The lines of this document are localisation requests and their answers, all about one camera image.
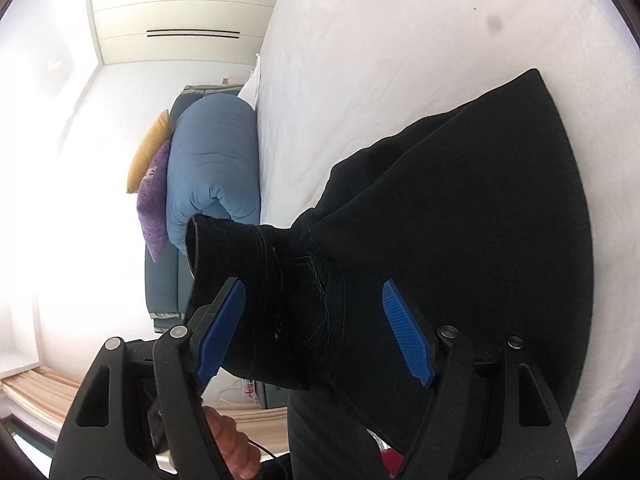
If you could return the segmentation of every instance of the silver screw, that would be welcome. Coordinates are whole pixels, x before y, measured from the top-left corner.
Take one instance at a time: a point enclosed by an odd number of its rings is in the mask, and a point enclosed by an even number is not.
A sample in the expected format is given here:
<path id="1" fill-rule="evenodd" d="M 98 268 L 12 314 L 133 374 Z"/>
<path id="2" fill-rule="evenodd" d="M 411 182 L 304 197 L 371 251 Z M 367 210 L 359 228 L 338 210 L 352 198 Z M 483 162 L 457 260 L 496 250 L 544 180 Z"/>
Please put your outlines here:
<path id="1" fill-rule="evenodd" d="M 107 342 L 104 344 L 104 347 L 107 350 L 115 350 L 120 346 L 120 338 L 112 337 L 111 339 L 107 339 Z"/>
<path id="2" fill-rule="evenodd" d="M 509 346 L 511 348 L 515 348 L 516 350 L 519 350 L 520 348 L 522 348 L 523 345 L 523 341 L 522 339 L 520 339 L 518 336 L 516 335 L 510 335 L 507 338 L 507 343 L 509 344 Z"/>
<path id="3" fill-rule="evenodd" d="M 458 329 L 451 325 L 445 325 L 440 329 L 440 333 L 447 339 L 455 339 L 458 336 Z"/>
<path id="4" fill-rule="evenodd" d="M 174 326 L 171 329 L 171 332 L 169 332 L 169 334 L 174 339 L 180 339 L 181 337 L 186 336 L 188 331 L 189 331 L 189 329 L 187 327 L 185 327 L 184 325 L 178 325 L 178 326 Z"/>

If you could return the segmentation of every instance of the person's leg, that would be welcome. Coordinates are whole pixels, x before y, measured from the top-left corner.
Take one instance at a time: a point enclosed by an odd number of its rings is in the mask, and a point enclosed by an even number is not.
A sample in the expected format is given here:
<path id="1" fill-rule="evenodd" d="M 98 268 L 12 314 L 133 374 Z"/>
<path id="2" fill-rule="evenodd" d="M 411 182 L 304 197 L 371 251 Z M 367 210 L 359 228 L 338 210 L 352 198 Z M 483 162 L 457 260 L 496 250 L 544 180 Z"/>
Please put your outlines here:
<path id="1" fill-rule="evenodd" d="M 375 439 L 336 395 L 291 391 L 287 421 L 294 480 L 388 480 Z"/>

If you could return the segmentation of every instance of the red object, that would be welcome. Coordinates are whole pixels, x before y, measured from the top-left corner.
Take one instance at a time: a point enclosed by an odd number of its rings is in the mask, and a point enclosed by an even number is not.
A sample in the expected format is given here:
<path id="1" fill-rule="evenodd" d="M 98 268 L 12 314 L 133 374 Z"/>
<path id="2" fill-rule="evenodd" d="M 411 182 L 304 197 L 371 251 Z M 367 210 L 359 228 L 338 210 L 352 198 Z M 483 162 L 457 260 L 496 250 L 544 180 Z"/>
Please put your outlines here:
<path id="1" fill-rule="evenodd" d="M 397 475 L 404 457 L 393 449 L 385 449 L 382 451 L 382 462 L 387 471 L 392 475 Z"/>

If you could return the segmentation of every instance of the blue textured rubber pad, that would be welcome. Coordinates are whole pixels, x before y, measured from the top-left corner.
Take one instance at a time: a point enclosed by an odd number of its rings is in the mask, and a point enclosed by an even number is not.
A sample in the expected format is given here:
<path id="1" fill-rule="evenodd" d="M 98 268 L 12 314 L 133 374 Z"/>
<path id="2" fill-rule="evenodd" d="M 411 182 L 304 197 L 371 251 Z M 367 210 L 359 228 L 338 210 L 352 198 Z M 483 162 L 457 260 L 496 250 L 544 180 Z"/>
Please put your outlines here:
<path id="1" fill-rule="evenodd" d="M 244 283 L 237 280 L 226 295 L 225 301 L 220 305 L 216 317 L 200 343 L 196 369 L 196 379 L 200 386 L 206 386 L 211 378 L 218 374 L 231 339 L 238 328 L 245 303 Z"/>
<path id="2" fill-rule="evenodd" d="M 429 386 L 433 369 L 429 360 L 429 345 L 404 302 L 400 292 L 389 280 L 382 287 L 382 307 L 385 309 L 391 329 L 411 375 L 420 379 L 422 386 Z"/>

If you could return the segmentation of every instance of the black denim garment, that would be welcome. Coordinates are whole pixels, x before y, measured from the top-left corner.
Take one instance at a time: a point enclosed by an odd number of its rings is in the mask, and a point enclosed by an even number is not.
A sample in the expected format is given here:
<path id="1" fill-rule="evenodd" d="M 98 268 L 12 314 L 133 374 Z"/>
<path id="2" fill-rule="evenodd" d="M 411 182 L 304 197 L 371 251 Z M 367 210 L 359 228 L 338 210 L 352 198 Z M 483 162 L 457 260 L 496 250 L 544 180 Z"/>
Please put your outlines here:
<path id="1" fill-rule="evenodd" d="M 193 306 L 227 276 L 250 291 L 223 367 L 329 386 L 399 452 L 432 392 L 409 373 L 383 313 L 388 279 L 472 339 L 523 338 L 568 414 L 591 326 L 591 231 L 537 70 L 340 162 L 290 229 L 196 217 L 187 240 Z"/>

